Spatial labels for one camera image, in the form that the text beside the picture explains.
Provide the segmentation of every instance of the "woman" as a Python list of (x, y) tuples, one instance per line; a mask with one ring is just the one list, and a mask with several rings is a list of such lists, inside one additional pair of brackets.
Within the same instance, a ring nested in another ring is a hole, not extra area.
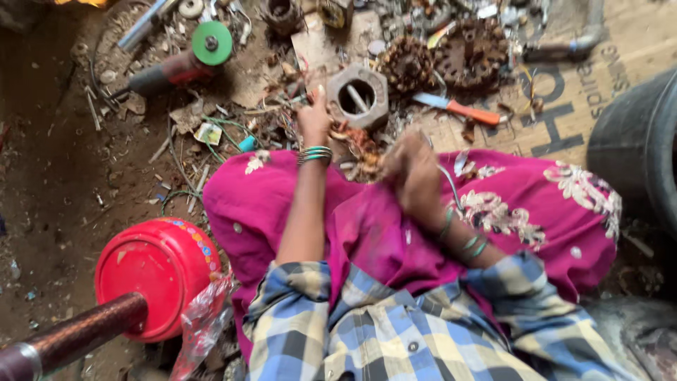
[(366, 186), (328, 168), (323, 89), (298, 124), (312, 147), (300, 165), (240, 155), (204, 191), (242, 282), (252, 379), (630, 379), (572, 304), (615, 255), (620, 200), (604, 182), (471, 151), (459, 208), (438, 168), (454, 173), (457, 154), (438, 158), (419, 134), (387, 158), (388, 185)]

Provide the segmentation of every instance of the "green grinding disc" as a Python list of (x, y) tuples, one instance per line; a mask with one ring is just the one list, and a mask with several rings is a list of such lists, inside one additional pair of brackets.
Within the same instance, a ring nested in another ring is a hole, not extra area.
[[(216, 38), (217, 46), (208, 49), (210, 42)], [(191, 42), (193, 53), (203, 64), (216, 66), (223, 64), (233, 50), (233, 37), (228, 28), (218, 21), (203, 22), (193, 33)]]

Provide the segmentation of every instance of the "hand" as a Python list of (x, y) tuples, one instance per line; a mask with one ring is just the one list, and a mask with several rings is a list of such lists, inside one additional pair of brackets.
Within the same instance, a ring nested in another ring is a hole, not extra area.
[(320, 85), (312, 91), (313, 106), (297, 109), (299, 131), (303, 137), (303, 145), (326, 146), (329, 141), (329, 127), (333, 120), (327, 113), (327, 93)]
[(441, 202), (437, 155), (420, 132), (406, 132), (385, 158), (385, 182), (390, 184), (406, 215), (439, 234), (446, 215)]

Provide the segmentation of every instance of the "knife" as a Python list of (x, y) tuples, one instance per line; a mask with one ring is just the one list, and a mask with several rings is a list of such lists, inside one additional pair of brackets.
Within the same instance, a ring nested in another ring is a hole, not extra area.
[(453, 99), (448, 100), (442, 98), (441, 96), (435, 96), (428, 93), (418, 93), (414, 96), (414, 100), (423, 104), (427, 104), (428, 106), (442, 108), (443, 110), (461, 114), (489, 125), (497, 125), (501, 122), (501, 116), (497, 113), (463, 106)]

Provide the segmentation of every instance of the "blue plastic piece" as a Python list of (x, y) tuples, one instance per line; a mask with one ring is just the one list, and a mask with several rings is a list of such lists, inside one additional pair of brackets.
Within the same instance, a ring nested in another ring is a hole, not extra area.
[(256, 139), (253, 136), (247, 136), (247, 139), (241, 141), (238, 146), (242, 152), (251, 152), (256, 149)]

